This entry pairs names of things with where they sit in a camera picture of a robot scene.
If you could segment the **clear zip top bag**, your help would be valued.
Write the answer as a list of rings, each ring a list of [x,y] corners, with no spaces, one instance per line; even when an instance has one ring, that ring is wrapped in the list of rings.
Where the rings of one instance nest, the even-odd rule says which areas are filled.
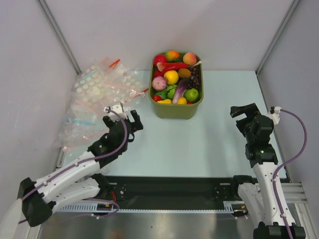
[[[123,64],[105,70],[104,98],[106,106],[121,103],[134,109],[149,89],[139,69],[128,69]]]

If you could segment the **purple toy eggplant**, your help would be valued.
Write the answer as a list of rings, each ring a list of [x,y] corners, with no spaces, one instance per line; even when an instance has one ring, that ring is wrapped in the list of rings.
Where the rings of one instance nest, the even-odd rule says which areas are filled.
[[[172,100],[173,104],[177,104],[178,100],[183,96],[184,92],[188,88],[189,82],[190,82],[190,78],[182,78],[180,80]]]

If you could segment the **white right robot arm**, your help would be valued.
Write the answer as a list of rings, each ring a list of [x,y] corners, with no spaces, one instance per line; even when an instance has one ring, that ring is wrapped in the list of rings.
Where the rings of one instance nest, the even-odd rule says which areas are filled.
[[[246,139],[245,155],[254,171],[252,177],[236,175],[230,187],[230,195],[242,200],[254,222],[255,239],[304,239],[306,232],[297,226],[279,178],[279,171],[286,166],[279,164],[276,152],[270,144],[274,126],[280,121],[281,107],[271,107],[267,115],[260,113],[255,103],[232,106],[230,116],[237,120],[236,126]]]

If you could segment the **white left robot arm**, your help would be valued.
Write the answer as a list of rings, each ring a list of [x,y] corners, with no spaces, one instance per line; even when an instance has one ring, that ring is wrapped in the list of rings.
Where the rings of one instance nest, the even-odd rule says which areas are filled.
[[[140,116],[131,111],[134,121],[120,111],[107,109],[103,117],[108,133],[94,142],[71,163],[51,174],[21,181],[18,199],[22,200],[22,213],[30,227],[46,222],[58,209],[90,198],[105,199],[110,187],[99,170],[115,161],[134,141],[134,133],[144,128]]]

